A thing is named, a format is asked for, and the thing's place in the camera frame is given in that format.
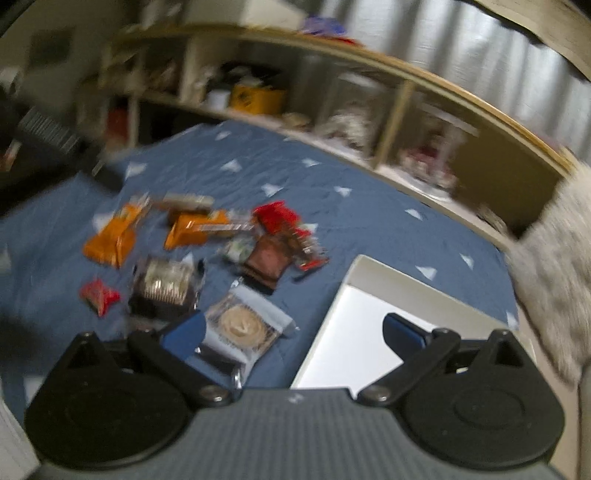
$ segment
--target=fur pillow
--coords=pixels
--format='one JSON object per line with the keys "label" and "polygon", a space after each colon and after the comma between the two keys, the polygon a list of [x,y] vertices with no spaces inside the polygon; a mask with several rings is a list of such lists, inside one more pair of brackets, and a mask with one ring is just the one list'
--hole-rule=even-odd
{"label": "fur pillow", "polygon": [[507,255],[517,296],[560,375],[591,358],[591,168],[577,166]]}

